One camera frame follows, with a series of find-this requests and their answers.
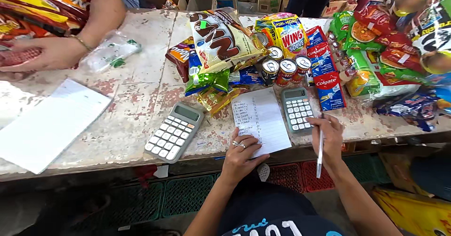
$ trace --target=handwritten list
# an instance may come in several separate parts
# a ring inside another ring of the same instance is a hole
[[[291,147],[272,87],[241,94],[232,100],[232,109],[240,135],[253,135],[262,144],[253,157]]]

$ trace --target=lined paper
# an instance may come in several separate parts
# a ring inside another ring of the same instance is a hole
[[[291,147],[272,87],[239,95],[232,100],[232,109],[240,135],[254,135],[262,144],[253,157]]]
[[[66,79],[48,98],[0,130],[0,157],[39,174],[110,104]]]

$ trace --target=gold bracelet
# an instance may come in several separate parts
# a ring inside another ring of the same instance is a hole
[[[80,41],[80,43],[82,43],[82,45],[88,50],[88,51],[92,51],[93,49],[88,46],[80,37],[75,36],[75,35],[71,35],[71,38],[76,38],[78,41]]]

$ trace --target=gray calculator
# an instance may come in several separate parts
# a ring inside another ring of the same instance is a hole
[[[313,112],[306,89],[299,87],[283,90],[282,104],[291,132],[312,131],[313,127],[307,122],[308,117],[313,118]]]
[[[203,120],[203,112],[178,102],[159,129],[150,136],[145,152],[173,164],[188,147]]]

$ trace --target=clear plastic bag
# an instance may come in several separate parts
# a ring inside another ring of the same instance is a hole
[[[78,63],[80,69],[100,73],[110,67],[119,67],[132,54],[141,51],[141,44],[126,37],[118,30],[110,31],[93,51]]]

